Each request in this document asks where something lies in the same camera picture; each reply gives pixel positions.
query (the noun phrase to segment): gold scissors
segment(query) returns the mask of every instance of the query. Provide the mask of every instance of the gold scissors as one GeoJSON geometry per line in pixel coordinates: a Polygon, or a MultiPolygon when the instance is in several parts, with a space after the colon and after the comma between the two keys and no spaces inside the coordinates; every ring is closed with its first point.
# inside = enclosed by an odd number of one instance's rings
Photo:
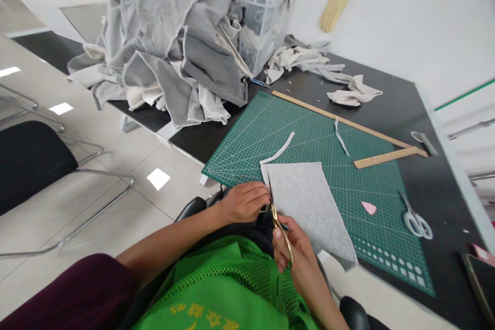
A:
{"type": "Polygon", "coordinates": [[[287,235],[285,234],[285,231],[282,228],[282,225],[278,221],[277,208],[275,207],[275,204],[273,203],[272,183],[270,182],[270,174],[268,173],[268,171],[267,171],[267,177],[268,177],[268,190],[270,191],[269,208],[272,210],[273,224],[275,225],[275,227],[278,227],[282,231],[282,235],[284,236],[285,242],[287,243],[287,247],[289,248],[290,264],[292,265],[292,264],[294,264],[294,256],[292,255],[292,247],[290,246],[289,239],[287,238],[287,235]]]}

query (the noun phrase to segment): cutting mat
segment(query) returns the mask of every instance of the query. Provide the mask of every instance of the cutting mat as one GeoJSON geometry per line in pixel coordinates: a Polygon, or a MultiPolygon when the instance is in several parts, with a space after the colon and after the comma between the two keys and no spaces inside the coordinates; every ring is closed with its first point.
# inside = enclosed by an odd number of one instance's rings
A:
{"type": "Polygon", "coordinates": [[[435,296],[421,243],[403,223],[400,160],[360,170],[352,163],[396,150],[391,143],[339,123],[348,157],[334,120],[258,92],[202,173],[229,187],[262,180],[259,162],[273,156],[291,132],[292,142],[273,163],[320,161],[358,258],[435,296]],[[361,201],[375,205],[376,213],[369,215],[361,201]]]}

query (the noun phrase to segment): clear plastic container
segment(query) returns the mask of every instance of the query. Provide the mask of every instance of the clear plastic container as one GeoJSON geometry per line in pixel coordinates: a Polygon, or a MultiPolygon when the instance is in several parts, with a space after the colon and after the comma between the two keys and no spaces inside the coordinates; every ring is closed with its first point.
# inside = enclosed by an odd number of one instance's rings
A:
{"type": "Polygon", "coordinates": [[[287,0],[240,0],[245,7],[239,32],[239,54],[257,76],[273,53],[284,44],[289,20],[287,0]]]}

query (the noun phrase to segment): chair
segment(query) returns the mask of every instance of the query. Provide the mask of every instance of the chair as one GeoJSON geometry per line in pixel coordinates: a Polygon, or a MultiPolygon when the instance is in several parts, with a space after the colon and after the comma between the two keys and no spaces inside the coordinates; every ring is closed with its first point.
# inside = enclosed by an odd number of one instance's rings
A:
{"type": "MultiPolygon", "coordinates": [[[[226,194],[226,191],[220,190],[219,192],[212,195],[207,201],[201,197],[195,197],[179,214],[174,222],[190,217],[200,211],[205,210],[214,203],[218,202],[226,194]]],[[[331,292],[335,293],[332,287],[328,283],[325,270],[317,258],[318,266],[320,267],[323,277],[331,292]]],[[[139,291],[130,306],[129,312],[122,324],[118,327],[118,330],[128,330],[134,326],[136,322],[143,316],[146,312],[151,300],[155,297],[156,293],[161,287],[161,284],[167,278],[171,267],[165,269],[158,277],[156,277],[151,283],[149,283],[145,288],[139,291]]],[[[365,309],[354,299],[349,296],[344,296],[340,298],[340,312],[342,313],[347,325],[350,330],[390,330],[384,324],[382,324],[376,318],[366,314],[365,309]]]]}
{"type": "Polygon", "coordinates": [[[121,194],[59,242],[38,251],[0,253],[0,258],[42,255],[65,244],[127,193],[134,184],[132,176],[79,168],[83,163],[100,155],[103,150],[103,147],[97,144],[56,133],[51,127],[39,121],[26,121],[0,131],[0,184],[2,184],[0,216],[71,173],[91,173],[130,179],[129,185],[121,194]],[[78,163],[63,139],[95,147],[97,152],[78,163]]]}
{"type": "MultiPolygon", "coordinates": [[[[11,93],[14,93],[15,95],[21,96],[22,98],[24,98],[24,99],[32,102],[32,106],[30,107],[30,110],[31,111],[36,111],[38,109],[38,106],[39,106],[38,105],[38,102],[36,102],[34,99],[28,97],[27,95],[24,95],[24,94],[18,92],[17,90],[10,89],[10,88],[6,87],[3,84],[0,84],[0,88],[3,88],[3,89],[5,89],[5,90],[7,90],[7,91],[9,91],[11,93]]],[[[0,100],[6,101],[6,102],[8,102],[10,104],[14,104],[14,105],[18,106],[17,104],[13,103],[13,101],[15,100],[15,98],[14,97],[11,97],[9,95],[0,95],[0,100]]],[[[22,116],[22,115],[24,115],[25,113],[28,113],[28,112],[30,112],[30,111],[23,108],[23,110],[21,112],[18,112],[18,113],[15,113],[15,114],[11,115],[11,116],[6,117],[6,118],[0,119],[0,124],[6,122],[8,120],[17,118],[19,116],[22,116]]]]}

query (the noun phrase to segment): wooden ruler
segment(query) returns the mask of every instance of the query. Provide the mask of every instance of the wooden ruler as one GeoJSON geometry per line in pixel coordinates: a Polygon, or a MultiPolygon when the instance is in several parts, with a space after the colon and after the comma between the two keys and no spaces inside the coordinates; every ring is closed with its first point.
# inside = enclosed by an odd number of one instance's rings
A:
{"type": "MultiPolygon", "coordinates": [[[[298,106],[307,108],[308,110],[311,110],[313,112],[322,114],[322,115],[324,115],[324,116],[326,116],[328,118],[331,118],[331,119],[334,119],[335,120],[338,117],[340,123],[345,124],[345,125],[348,125],[348,126],[351,126],[351,127],[356,128],[358,130],[364,131],[365,133],[371,134],[371,135],[373,135],[375,137],[378,137],[378,138],[381,138],[383,140],[386,140],[387,142],[390,142],[392,144],[395,144],[396,146],[399,146],[399,147],[402,147],[402,148],[405,148],[405,149],[412,147],[410,144],[401,142],[401,141],[399,141],[397,139],[393,139],[393,138],[388,137],[388,136],[386,136],[384,134],[378,133],[377,131],[374,131],[372,129],[369,129],[369,128],[365,127],[365,126],[356,124],[356,123],[354,123],[352,121],[343,119],[342,117],[339,117],[337,115],[334,115],[333,113],[330,113],[328,111],[324,111],[324,110],[322,110],[322,109],[320,109],[318,107],[315,107],[315,106],[312,106],[310,104],[307,104],[307,103],[305,103],[303,101],[297,100],[296,98],[292,98],[292,97],[290,97],[288,95],[285,95],[283,93],[277,92],[276,90],[273,90],[272,91],[272,95],[275,95],[275,96],[277,96],[279,98],[282,98],[283,100],[286,100],[286,101],[292,102],[294,104],[297,104],[298,106]]],[[[418,155],[421,155],[423,157],[428,157],[428,153],[426,153],[426,151],[420,150],[417,147],[414,147],[414,148],[416,149],[414,153],[416,153],[418,155]]]]}
{"type": "Polygon", "coordinates": [[[417,154],[420,149],[417,147],[408,147],[403,150],[389,152],[388,154],[377,155],[373,157],[368,157],[363,160],[354,161],[354,166],[358,169],[367,168],[379,163],[384,163],[392,160],[396,160],[401,157],[406,157],[409,155],[417,154]]]}

